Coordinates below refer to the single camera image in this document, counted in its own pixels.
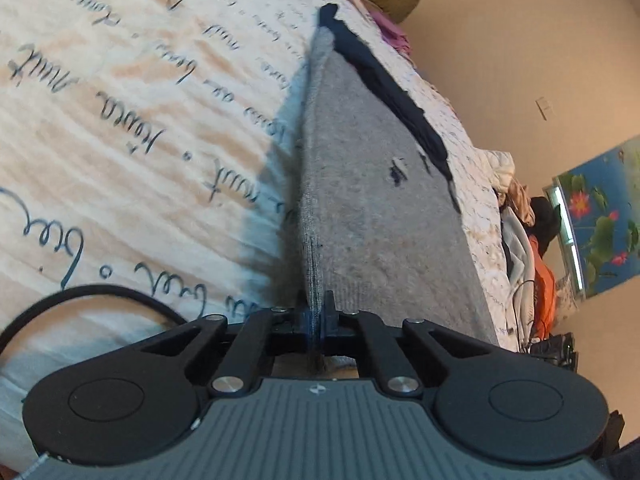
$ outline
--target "bed sheet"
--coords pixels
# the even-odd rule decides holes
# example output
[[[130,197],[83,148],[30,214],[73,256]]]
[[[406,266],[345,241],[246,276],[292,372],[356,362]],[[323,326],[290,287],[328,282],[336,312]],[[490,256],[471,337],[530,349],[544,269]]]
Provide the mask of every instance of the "bed sheet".
[[[96,282],[191,319],[289,303],[305,54],[327,2],[443,137],[498,341],[514,349],[500,217],[475,148],[345,0],[0,0],[0,328]],[[38,378],[159,330],[105,299],[32,323],[0,370],[0,462],[30,459],[20,400]]]

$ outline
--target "white crosshair mark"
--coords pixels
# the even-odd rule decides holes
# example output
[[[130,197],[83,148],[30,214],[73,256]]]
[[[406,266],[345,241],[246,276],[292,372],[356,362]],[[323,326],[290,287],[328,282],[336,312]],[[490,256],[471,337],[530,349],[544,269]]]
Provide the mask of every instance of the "white crosshair mark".
[[[309,391],[312,394],[316,395],[316,396],[320,396],[320,395],[325,393],[326,387],[322,386],[322,384],[318,383],[318,384],[315,384],[314,386],[312,386],[311,388],[309,388]]]

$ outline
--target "white light strip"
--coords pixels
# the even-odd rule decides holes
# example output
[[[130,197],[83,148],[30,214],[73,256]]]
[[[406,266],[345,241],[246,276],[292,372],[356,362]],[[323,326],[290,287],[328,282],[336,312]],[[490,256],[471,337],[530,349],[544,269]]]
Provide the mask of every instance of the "white light strip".
[[[578,249],[575,248],[575,244],[571,246],[571,252],[574,254],[574,266],[575,275],[578,278],[578,288],[584,289],[584,283],[582,282],[582,271],[580,270],[580,260],[578,259]]]
[[[564,224],[564,229],[566,230],[568,242],[570,244],[573,244],[574,235],[571,231],[571,224],[569,224],[569,215],[566,212],[566,205],[564,204],[564,200],[562,199],[562,191],[560,191],[559,187],[554,188],[554,195],[556,196],[556,200],[558,200],[558,205],[560,206],[560,216],[562,218],[562,223]]]

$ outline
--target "orange cloth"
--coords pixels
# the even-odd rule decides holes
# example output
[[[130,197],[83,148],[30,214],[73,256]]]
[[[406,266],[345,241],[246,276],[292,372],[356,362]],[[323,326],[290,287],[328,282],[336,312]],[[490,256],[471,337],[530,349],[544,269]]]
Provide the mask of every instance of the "orange cloth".
[[[536,267],[536,305],[533,318],[533,333],[540,339],[549,337],[556,317],[556,277],[540,257],[538,239],[529,237]]]

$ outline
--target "black electronic device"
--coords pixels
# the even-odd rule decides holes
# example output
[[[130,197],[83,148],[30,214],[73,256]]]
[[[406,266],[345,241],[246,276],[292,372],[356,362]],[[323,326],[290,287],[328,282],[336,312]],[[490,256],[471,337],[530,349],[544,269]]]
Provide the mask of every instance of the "black electronic device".
[[[385,326],[325,296],[324,356],[359,379],[271,377],[306,353],[308,308],[207,316],[41,380],[28,480],[596,479],[589,381],[428,320]]]

